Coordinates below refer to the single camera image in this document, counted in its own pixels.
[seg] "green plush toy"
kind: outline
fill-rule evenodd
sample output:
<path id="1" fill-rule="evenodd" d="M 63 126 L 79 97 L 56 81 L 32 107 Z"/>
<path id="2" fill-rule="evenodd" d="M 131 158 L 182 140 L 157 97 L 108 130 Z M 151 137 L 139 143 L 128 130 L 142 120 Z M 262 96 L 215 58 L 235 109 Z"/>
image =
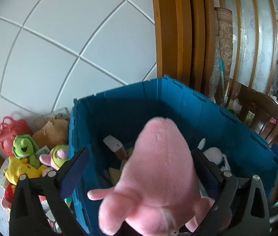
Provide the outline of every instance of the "green plush toy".
<path id="1" fill-rule="evenodd" d="M 17 159 L 28 159 L 28 163 L 36 169 L 40 167 L 39 160 L 35 153 L 39 150 L 38 145 L 33 141 L 30 135 L 16 136 L 13 142 L 12 151 Z"/>

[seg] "chair backrest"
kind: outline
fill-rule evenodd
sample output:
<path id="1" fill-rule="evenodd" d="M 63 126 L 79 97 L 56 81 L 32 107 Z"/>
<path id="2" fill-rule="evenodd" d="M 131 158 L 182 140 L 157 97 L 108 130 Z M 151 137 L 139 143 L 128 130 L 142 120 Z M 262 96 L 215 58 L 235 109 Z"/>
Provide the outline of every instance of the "chair backrest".
<path id="1" fill-rule="evenodd" d="M 278 134 L 278 103 L 264 93 L 242 86 L 238 100 L 242 106 L 239 119 L 244 122 L 248 111 L 255 114 L 249 127 L 270 143 Z"/>

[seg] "blue storage crate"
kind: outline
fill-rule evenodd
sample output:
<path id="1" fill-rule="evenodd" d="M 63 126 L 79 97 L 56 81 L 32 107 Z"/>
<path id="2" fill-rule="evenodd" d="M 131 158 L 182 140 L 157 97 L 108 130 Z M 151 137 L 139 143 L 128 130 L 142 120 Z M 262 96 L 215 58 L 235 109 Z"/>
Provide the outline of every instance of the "blue storage crate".
<path id="1" fill-rule="evenodd" d="M 168 76 L 108 90 L 74 100 L 69 125 L 69 156 L 81 147 L 90 151 L 90 163 L 74 193 L 78 221 L 87 233 L 99 230 L 101 201 L 91 201 L 87 192 L 112 186 L 108 168 L 119 169 L 120 161 L 103 144 L 113 135 L 123 144 L 134 145 L 149 119 L 171 118 L 190 149 L 206 138 L 204 150 L 218 147 L 228 157 L 232 172 L 239 177 L 258 174 L 266 195 L 274 186 L 278 164 L 267 142 L 226 109 Z"/>

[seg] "yellow plush face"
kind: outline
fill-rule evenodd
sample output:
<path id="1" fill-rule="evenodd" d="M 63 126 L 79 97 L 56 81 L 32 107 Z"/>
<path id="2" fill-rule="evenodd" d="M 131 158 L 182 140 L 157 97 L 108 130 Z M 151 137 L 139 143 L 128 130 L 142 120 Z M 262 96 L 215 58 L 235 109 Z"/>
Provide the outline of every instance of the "yellow plush face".
<path id="1" fill-rule="evenodd" d="M 22 174 L 27 174 L 29 178 L 39 177 L 41 171 L 37 170 L 29 164 L 24 164 L 22 161 L 15 157 L 9 157 L 9 165 L 4 169 L 4 173 L 8 181 L 14 185 L 17 184 L 19 176 Z"/>

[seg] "red bag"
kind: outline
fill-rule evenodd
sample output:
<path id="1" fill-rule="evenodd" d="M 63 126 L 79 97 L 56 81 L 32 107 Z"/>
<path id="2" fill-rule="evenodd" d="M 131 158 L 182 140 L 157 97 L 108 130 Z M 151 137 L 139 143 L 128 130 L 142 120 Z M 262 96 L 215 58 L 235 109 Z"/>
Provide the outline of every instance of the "red bag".
<path id="1" fill-rule="evenodd" d="M 9 119 L 11 124 L 5 123 L 5 119 Z M 16 136 L 29 134 L 33 135 L 33 132 L 30 130 L 28 124 L 25 120 L 14 120 L 12 117 L 6 116 L 3 118 L 0 123 L 0 148 L 4 154 L 9 156 L 14 156 L 12 152 L 12 143 Z"/>

